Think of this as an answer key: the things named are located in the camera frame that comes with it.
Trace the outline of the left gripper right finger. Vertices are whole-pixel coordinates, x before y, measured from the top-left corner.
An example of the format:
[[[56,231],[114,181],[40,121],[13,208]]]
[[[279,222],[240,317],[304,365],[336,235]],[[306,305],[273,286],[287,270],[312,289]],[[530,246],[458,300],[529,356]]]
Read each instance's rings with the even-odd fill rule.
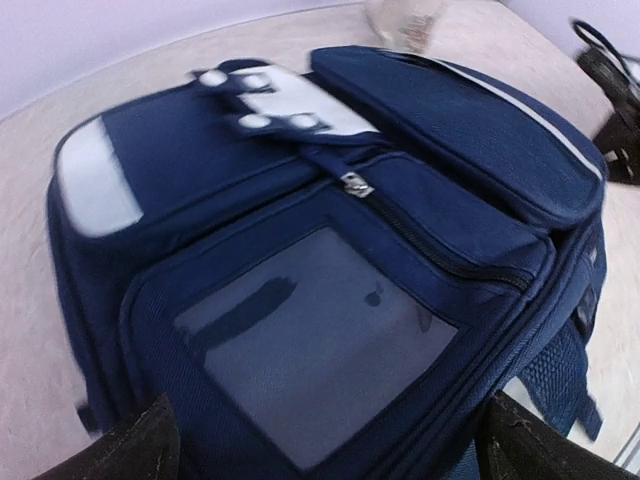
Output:
[[[637,479],[559,434],[506,393],[476,409],[474,443],[481,479]]]

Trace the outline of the navy blue student backpack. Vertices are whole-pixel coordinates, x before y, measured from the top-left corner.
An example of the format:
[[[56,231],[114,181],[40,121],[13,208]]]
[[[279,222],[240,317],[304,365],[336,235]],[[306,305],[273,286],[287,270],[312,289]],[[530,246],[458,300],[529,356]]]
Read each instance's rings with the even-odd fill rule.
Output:
[[[58,144],[47,195],[84,418],[166,394],[189,479],[432,478],[513,379],[596,438],[605,181],[529,95],[371,47],[106,110]]]

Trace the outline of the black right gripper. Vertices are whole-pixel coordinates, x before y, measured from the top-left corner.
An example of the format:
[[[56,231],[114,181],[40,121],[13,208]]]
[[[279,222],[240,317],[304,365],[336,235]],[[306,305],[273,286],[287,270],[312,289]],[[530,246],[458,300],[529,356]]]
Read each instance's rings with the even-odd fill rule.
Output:
[[[639,124],[610,117],[593,143],[603,154],[612,183],[639,185]]]

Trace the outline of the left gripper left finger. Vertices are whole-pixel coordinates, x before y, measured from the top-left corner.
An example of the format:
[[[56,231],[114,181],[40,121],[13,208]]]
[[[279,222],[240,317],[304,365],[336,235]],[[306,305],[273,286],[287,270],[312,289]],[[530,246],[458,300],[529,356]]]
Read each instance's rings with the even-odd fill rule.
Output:
[[[162,394],[38,478],[176,479],[179,460],[180,434],[171,404]]]

